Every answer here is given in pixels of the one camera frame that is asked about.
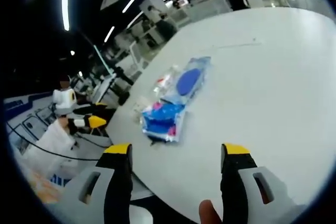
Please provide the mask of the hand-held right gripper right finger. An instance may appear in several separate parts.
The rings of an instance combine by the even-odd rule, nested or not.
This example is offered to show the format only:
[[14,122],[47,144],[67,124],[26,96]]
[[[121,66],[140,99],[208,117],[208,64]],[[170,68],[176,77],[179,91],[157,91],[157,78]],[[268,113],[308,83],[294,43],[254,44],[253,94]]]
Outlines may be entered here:
[[221,147],[223,223],[292,223],[306,209],[288,195],[286,184],[240,145]]

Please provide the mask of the person's right hand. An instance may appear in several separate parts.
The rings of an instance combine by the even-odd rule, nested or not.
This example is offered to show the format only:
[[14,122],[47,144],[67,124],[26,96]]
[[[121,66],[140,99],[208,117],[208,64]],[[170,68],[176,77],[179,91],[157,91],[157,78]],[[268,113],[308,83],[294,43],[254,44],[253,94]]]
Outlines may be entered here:
[[201,224],[222,224],[222,220],[217,214],[210,200],[203,200],[198,209]]

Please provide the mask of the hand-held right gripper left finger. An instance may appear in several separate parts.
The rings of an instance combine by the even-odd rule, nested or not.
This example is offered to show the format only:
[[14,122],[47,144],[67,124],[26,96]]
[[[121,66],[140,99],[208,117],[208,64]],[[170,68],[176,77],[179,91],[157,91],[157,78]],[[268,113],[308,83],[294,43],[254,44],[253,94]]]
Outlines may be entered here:
[[130,223],[132,145],[108,147],[64,187],[49,210],[59,223]]

